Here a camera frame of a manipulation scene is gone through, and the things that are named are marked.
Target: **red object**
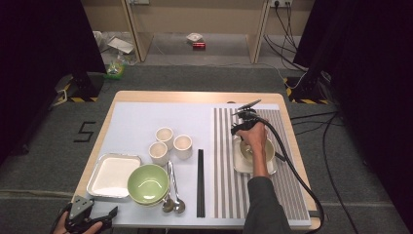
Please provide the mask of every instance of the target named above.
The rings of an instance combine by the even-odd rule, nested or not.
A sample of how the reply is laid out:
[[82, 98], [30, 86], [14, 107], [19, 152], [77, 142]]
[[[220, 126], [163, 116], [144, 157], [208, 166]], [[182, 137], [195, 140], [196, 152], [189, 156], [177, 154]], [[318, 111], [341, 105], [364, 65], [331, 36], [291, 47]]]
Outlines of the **red object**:
[[204, 50], [206, 48], [206, 43], [205, 42], [195, 42], [192, 43], [192, 49], [197, 49], [197, 50]]

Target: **yellow black tape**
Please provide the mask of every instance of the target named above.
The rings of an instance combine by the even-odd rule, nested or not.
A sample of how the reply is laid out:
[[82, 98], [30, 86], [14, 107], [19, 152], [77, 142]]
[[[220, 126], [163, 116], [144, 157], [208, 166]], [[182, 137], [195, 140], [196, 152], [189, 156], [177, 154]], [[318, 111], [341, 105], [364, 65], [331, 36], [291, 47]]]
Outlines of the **yellow black tape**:
[[[64, 90], [66, 90], [67, 93], [69, 93], [68, 91], [71, 87], [72, 79], [73, 78], [71, 78], [67, 82], [66, 86], [64, 86], [64, 88], [63, 88]], [[57, 101], [62, 101], [62, 100], [63, 100], [63, 97], [60, 97]], [[97, 101], [97, 97], [71, 97], [70, 95], [68, 95], [67, 100], [73, 101], [73, 102], [88, 102], [88, 101], [95, 102], [95, 101]]]
[[323, 97], [322, 94], [312, 94], [311, 97], [306, 97], [305, 95], [303, 95], [300, 89], [291, 89], [294, 86], [287, 85], [288, 78], [283, 78], [283, 81], [289, 101], [306, 104], [328, 104], [328, 100], [325, 99], [325, 97]]

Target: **white cup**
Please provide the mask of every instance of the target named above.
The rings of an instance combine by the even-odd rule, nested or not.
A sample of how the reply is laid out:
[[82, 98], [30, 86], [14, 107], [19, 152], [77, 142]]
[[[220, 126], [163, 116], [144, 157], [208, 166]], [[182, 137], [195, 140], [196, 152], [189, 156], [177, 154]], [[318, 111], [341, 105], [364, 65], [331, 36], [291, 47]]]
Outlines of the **white cup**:
[[192, 156], [192, 139], [186, 135], [177, 136], [173, 141], [175, 155], [180, 159]]
[[152, 162], [163, 167], [169, 161], [168, 147], [165, 143], [157, 141], [149, 147], [149, 155]]
[[156, 132], [156, 140], [167, 145], [168, 150], [173, 148], [173, 130], [170, 128], [161, 128]]

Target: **spoon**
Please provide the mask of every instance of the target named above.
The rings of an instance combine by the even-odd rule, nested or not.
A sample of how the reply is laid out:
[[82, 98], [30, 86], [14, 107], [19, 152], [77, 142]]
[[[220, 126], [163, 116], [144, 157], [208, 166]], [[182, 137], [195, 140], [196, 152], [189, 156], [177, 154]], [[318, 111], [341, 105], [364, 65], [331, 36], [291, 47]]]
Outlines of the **spoon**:
[[[169, 182], [170, 182], [170, 165], [168, 162], [168, 178], [169, 178]], [[174, 202], [170, 197], [170, 187], [169, 187], [169, 191], [168, 191], [168, 195], [166, 198], [164, 198], [164, 204], [162, 205], [162, 210], [165, 213], [169, 213], [173, 210], [174, 207]]]
[[176, 186], [175, 171], [173, 169], [172, 162], [171, 161], [169, 162], [170, 162], [170, 172], [172, 174], [172, 182], [173, 182], [173, 186], [175, 187], [175, 194], [176, 194], [175, 212], [178, 214], [181, 214], [185, 211], [185, 203], [179, 199], [178, 188]]

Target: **rectangular tray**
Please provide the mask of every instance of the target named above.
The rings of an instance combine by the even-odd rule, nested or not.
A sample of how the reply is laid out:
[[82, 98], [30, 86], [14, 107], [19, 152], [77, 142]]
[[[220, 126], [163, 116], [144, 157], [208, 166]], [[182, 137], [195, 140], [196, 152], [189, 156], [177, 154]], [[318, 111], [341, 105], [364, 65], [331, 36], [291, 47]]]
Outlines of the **rectangular tray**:
[[140, 165], [141, 160], [137, 155], [103, 155], [94, 167], [87, 187], [89, 194], [112, 198], [128, 197], [128, 179]]

